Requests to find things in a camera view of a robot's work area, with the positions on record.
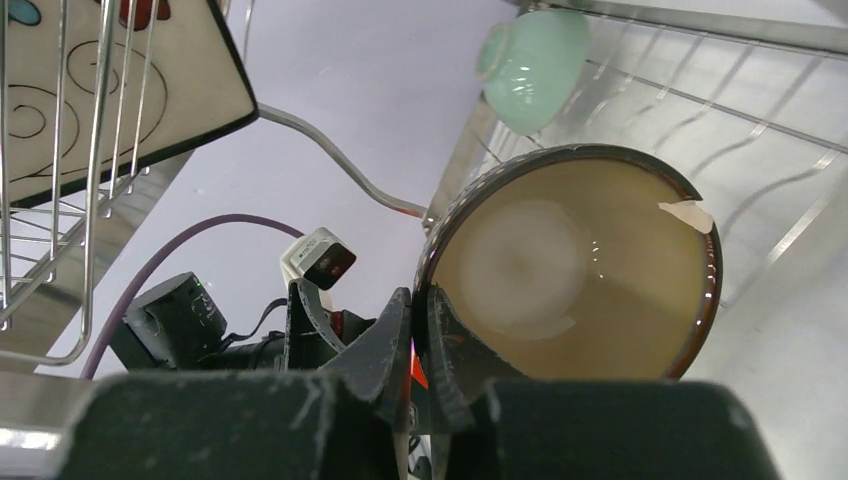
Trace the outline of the mint green bowl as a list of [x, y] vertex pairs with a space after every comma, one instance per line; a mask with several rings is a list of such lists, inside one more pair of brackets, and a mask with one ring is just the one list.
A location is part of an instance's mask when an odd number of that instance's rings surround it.
[[589, 44], [587, 19], [570, 10], [537, 10], [496, 24], [475, 62], [486, 102], [514, 133], [539, 132], [571, 97]]

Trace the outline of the stainless steel dish rack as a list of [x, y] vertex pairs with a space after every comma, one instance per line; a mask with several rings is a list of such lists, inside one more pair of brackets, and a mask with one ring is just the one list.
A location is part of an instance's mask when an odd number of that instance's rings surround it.
[[[499, 1], [260, 1], [233, 5], [260, 100], [327, 133], [381, 188], [434, 196], [479, 93], [473, 63], [509, 19]], [[593, 19], [576, 101], [486, 159], [556, 143], [648, 151], [688, 176], [716, 219], [723, 311], [692, 372], [727, 383], [830, 377], [847, 362], [847, 62], [669, 28]], [[356, 252], [336, 305], [379, 313], [411, 283], [419, 220], [377, 205], [310, 140], [260, 120], [194, 153], [95, 293], [100, 328], [156, 249], [221, 213], [326, 226]]]

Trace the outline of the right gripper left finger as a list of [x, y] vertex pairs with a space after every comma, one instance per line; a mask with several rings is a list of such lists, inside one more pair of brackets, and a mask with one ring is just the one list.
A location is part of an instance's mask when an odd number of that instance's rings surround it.
[[411, 295], [317, 370], [136, 372], [98, 381], [56, 451], [60, 479], [402, 479]]

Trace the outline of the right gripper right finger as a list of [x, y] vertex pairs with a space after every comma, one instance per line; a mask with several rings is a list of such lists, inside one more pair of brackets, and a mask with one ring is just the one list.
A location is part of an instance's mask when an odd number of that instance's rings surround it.
[[427, 291], [438, 479], [775, 479], [745, 406], [703, 382], [539, 381]]

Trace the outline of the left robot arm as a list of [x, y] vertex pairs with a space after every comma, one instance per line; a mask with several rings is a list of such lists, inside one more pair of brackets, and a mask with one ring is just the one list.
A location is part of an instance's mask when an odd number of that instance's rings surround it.
[[285, 312], [283, 327], [263, 337], [227, 330], [220, 309], [196, 276], [181, 274], [130, 303], [109, 346], [129, 370], [313, 370], [337, 356], [373, 320], [328, 310], [307, 280], [289, 284], [260, 319]]

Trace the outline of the brown patterned small bowl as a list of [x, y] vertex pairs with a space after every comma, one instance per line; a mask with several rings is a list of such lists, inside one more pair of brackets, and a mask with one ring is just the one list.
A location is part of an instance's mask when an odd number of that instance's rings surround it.
[[537, 149], [432, 227], [413, 304], [539, 379], [677, 379], [718, 312], [723, 252], [671, 165], [611, 144]]

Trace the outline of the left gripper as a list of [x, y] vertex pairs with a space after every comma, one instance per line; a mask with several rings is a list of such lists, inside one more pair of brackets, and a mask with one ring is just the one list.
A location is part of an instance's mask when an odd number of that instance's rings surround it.
[[305, 280], [290, 283], [288, 293], [265, 307], [252, 331], [225, 336], [227, 370], [316, 370], [376, 322], [325, 307], [318, 287]]

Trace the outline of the square flower pattern plate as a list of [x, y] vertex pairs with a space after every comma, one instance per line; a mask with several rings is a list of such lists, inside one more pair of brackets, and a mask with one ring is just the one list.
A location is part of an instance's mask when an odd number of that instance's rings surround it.
[[87, 184], [101, 139], [104, 180], [139, 171], [253, 122], [255, 95], [212, 1], [121, 1], [110, 48], [103, 123], [97, 1], [11, 1], [5, 72], [10, 203], [48, 202]]

